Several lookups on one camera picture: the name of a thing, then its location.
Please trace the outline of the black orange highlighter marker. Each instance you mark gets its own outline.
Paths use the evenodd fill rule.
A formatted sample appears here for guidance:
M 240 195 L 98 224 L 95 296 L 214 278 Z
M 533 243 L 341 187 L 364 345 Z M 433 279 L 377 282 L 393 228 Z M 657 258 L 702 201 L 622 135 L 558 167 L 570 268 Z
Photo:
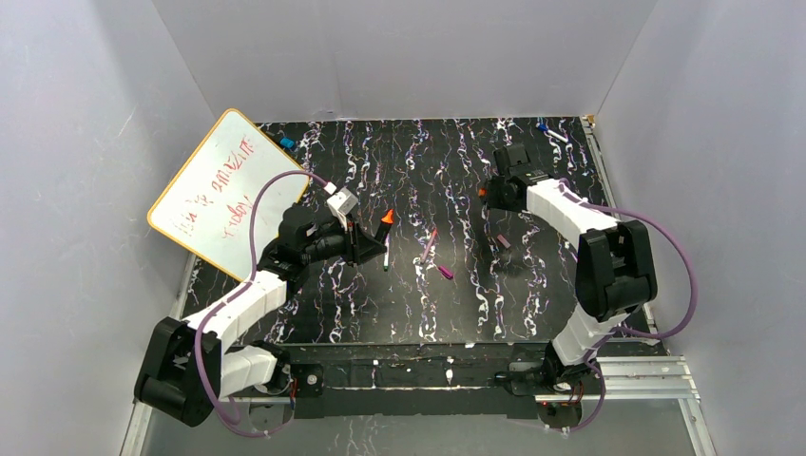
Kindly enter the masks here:
M 374 238 L 384 243 L 393 227 L 394 224 L 394 209 L 390 209 L 380 220 L 378 229 L 375 233 Z

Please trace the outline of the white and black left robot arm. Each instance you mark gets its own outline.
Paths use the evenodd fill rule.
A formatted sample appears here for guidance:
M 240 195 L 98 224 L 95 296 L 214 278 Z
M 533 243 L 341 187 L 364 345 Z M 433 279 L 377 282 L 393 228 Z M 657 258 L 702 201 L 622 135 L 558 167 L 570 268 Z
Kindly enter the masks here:
M 312 265 L 334 257 L 360 265 L 385 255 L 393 225 L 393 210 L 380 219 L 372 236 L 352 215 L 319 217 L 299 204 L 285 210 L 278 236 L 258 255 L 254 273 L 206 309 L 184 320 L 166 317 L 155 326 L 135 383 L 135 399 L 189 427 L 212 412 L 236 424 L 240 417 L 224 407 L 224 400 L 274 382 L 289 361 L 287 353 L 271 343 L 238 350 L 234 343 L 283 307 L 307 280 Z

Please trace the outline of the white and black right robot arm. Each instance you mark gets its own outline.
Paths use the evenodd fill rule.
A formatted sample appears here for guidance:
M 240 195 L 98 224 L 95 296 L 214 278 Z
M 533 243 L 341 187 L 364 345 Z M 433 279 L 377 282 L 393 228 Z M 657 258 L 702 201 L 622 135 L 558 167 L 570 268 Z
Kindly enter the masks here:
M 575 388 L 614 329 L 657 295 L 648 230 L 637 220 L 619 221 L 589 207 L 564 180 L 539 170 L 522 144 L 502 147 L 493 158 L 497 172 L 479 191 L 484 205 L 543 220 L 570 243 L 577 258 L 577 304 L 546 347 L 541 365 L 496 379 L 511 393 Z

